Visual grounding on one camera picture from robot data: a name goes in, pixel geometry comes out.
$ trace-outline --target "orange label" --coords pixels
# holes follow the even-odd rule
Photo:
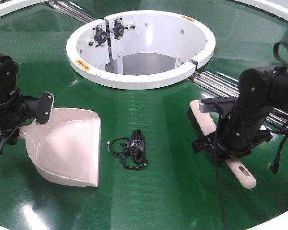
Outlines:
[[[193,19],[193,18],[190,18],[190,17],[188,17],[188,16],[181,16],[181,18],[184,18],[184,19],[187,19],[188,21],[190,21],[190,22],[195,22],[196,20],[195,19]]]
[[[78,59],[76,60],[76,62],[78,63],[79,66],[81,66],[85,71],[89,71],[91,69],[91,67],[89,67],[88,64],[86,64],[84,61]]]

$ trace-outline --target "metal rod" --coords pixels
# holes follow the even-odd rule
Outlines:
[[[47,5],[82,23],[89,23],[96,20],[96,18],[94,18],[93,16],[60,0],[50,0],[47,2]]]

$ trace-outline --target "green surface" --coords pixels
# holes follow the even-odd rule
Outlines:
[[[216,36],[215,54],[204,69],[236,78],[245,69],[275,64],[274,43],[288,40],[287,22],[231,1],[75,3],[97,17],[138,9],[193,17]],[[207,92],[187,80],[161,89],[126,91],[82,78],[70,67],[65,51],[68,37],[81,25],[42,4],[0,18],[0,52],[19,63],[17,85],[22,92],[39,96],[47,90],[56,97],[55,107],[90,109],[102,120],[98,188],[48,182],[29,160],[24,140],[5,147],[0,156],[0,225],[12,230],[38,225],[41,230],[222,229],[211,157],[193,152],[196,134],[186,115],[189,102]],[[133,172],[122,168],[106,143],[137,128],[146,137],[148,166]],[[279,142],[280,137],[274,137],[242,158],[257,178],[255,189],[242,188],[226,165],[220,167],[231,230],[249,228],[288,209],[288,142],[279,174],[266,167]]]

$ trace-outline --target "bolt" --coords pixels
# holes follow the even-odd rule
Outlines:
[[[107,36],[105,36],[104,34],[102,34],[102,35],[100,36],[100,40],[101,40],[101,41],[105,42],[106,39],[107,39]]]
[[[125,29],[123,27],[120,27],[118,30],[117,30],[117,33],[119,35],[122,35],[124,33]]]

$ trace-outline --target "white dustpan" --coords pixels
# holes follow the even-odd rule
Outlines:
[[[90,110],[55,108],[49,121],[21,128],[28,155],[47,180],[70,186],[98,186],[100,118]]]

